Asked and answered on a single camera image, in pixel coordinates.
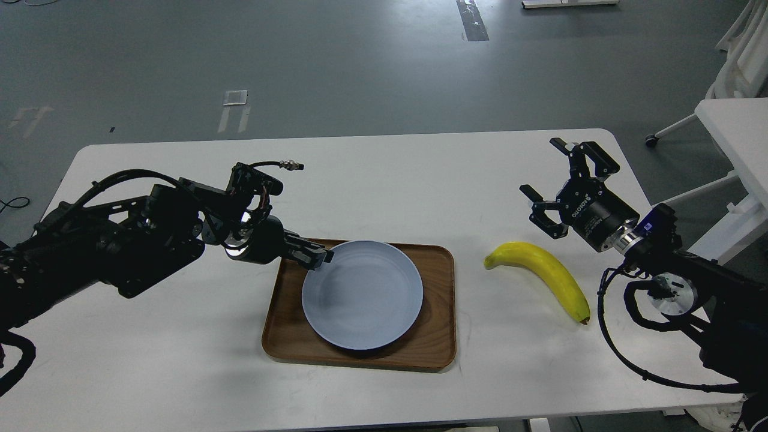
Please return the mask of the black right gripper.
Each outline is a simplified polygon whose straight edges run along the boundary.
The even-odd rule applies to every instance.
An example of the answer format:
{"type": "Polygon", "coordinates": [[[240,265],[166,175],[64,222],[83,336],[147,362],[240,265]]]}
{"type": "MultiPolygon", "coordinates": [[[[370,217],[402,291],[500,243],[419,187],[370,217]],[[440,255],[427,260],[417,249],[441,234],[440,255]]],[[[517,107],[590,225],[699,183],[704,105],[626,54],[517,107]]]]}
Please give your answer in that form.
{"type": "Polygon", "coordinates": [[[572,227],[595,251],[606,251],[614,233],[639,221],[639,213],[604,184],[620,165],[592,140],[568,144],[554,137],[549,143],[567,156],[570,179],[555,200],[545,200],[532,186],[522,184],[519,190],[532,203],[529,220],[553,239],[564,238],[572,227]],[[556,223],[547,211],[559,212],[562,222],[556,223]]]}

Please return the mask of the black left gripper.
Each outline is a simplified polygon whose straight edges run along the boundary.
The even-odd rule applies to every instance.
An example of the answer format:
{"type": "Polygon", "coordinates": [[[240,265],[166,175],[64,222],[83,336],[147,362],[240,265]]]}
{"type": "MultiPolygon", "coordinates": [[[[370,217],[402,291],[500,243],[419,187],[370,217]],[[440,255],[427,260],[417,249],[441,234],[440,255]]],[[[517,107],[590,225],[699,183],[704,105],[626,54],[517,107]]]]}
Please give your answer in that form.
{"type": "Polygon", "coordinates": [[[227,250],[227,256],[237,262],[259,265],[282,257],[298,263],[308,271],[315,271],[324,263],[332,262],[334,252],[297,233],[285,233],[282,221],[271,215],[252,230],[243,248],[227,250]]]}

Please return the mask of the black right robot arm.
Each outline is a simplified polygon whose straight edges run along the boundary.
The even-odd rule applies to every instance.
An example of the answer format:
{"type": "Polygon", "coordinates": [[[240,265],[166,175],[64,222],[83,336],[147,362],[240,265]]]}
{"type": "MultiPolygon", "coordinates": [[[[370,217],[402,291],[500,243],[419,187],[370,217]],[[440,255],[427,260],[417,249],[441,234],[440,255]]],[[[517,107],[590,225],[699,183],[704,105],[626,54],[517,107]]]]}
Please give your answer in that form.
{"type": "Polygon", "coordinates": [[[569,161],[569,178],[554,200],[532,186],[520,191],[532,202],[530,221],[554,239],[573,230],[598,253],[623,257],[607,268],[598,288],[598,323],[611,351],[642,379],[686,390],[728,394],[766,390],[766,285],[731,271],[714,258],[684,251],[674,210],[658,204],[641,218],[605,181],[619,164],[596,142],[550,143],[569,161]],[[629,277],[623,303],[631,320],[648,330],[680,332],[699,348],[705,368],[731,385],[690,385],[645,371],[620,353],[605,322],[612,279],[629,277]]]}

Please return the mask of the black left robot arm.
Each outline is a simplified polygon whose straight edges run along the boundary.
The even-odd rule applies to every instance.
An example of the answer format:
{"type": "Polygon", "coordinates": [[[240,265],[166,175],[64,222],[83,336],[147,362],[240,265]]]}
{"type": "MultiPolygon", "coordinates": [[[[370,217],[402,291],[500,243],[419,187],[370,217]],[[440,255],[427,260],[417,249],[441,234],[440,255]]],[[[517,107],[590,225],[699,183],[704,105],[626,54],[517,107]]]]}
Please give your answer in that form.
{"type": "Polygon", "coordinates": [[[283,183],[262,172],[301,170],[292,160],[238,163],[220,190],[148,169],[107,176],[74,203],[61,202],[28,240],[2,244],[2,347],[21,351],[2,375],[6,394],[36,357],[33,342],[13,332],[98,282],[134,298],[219,245],[238,262],[285,258],[307,270],[331,262],[323,244],[300,237],[271,214],[283,183]]]}

